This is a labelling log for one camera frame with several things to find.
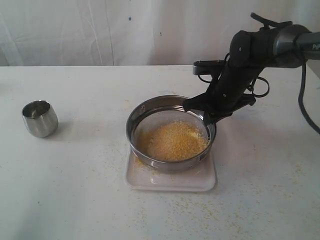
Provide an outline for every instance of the white table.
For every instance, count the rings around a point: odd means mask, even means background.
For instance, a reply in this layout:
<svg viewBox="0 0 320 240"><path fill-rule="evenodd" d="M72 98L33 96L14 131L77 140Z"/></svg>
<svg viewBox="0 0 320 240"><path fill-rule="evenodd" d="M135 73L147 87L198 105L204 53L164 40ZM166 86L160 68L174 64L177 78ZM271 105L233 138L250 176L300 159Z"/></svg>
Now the white table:
<svg viewBox="0 0 320 240"><path fill-rule="evenodd" d="M0 239L319 239L320 136L298 107L301 69L262 76L270 94L218 123L217 188L174 193L126 186L125 124L146 99L204 92L191 66L0 68ZM318 124L319 86L308 69ZM46 139L21 117L41 99L59 118Z"/></svg>

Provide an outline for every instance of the stainless steel cup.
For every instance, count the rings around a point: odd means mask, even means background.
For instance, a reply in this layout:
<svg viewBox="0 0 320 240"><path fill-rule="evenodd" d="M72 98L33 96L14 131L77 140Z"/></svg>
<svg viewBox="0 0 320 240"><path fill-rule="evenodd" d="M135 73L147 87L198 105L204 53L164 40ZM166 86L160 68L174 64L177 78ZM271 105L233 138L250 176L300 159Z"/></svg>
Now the stainless steel cup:
<svg viewBox="0 0 320 240"><path fill-rule="evenodd" d="M26 129L33 136L45 138L58 128L58 118L51 104L44 100L33 101L22 109Z"/></svg>

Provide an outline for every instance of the white curtain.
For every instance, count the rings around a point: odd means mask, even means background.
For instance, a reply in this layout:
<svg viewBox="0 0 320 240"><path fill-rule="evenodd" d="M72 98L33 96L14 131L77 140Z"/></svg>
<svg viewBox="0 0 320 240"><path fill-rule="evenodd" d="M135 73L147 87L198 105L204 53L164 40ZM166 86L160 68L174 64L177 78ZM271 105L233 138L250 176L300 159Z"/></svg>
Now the white curtain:
<svg viewBox="0 0 320 240"><path fill-rule="evenodd" d="M0 0L0 65L176 65L221 59L255 12L320 31L319 0Z"/></svg>

